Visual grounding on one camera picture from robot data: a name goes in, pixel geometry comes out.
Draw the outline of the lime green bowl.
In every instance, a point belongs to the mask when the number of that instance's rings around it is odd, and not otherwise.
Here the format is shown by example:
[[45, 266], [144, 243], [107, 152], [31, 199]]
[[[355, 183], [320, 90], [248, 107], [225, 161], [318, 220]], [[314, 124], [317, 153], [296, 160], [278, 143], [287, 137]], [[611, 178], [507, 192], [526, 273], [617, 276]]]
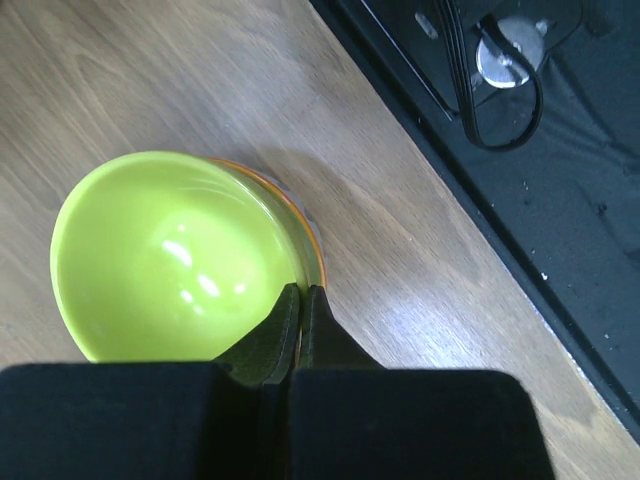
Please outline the lime green bowl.
[[303, 263], [274, 197], [230, 166], [139, 152], [85, 176], [50, 246], [54, 296], [93, 362], [211, 360], [274, 307]]

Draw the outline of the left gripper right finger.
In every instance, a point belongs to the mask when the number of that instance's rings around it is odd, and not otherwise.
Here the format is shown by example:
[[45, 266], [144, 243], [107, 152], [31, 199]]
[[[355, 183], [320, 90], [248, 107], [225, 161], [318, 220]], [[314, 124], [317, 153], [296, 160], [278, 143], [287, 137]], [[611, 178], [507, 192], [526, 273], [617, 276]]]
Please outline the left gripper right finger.
[[382, 370], [335, 319], [327, 293], [312, 285], [303, 296], [295, 353], [296, 370]]

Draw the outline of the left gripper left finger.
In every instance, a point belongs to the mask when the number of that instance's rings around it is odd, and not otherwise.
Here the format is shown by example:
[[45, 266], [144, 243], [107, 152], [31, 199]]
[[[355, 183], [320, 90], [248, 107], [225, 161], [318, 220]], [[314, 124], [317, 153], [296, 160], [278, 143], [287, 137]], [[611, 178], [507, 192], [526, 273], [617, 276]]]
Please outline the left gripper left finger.
[[219, 364], [248, 387], [281, 383], [293, 362], [299, 321], [300, 290], [286, 284], [267, 317], [220, 355]]

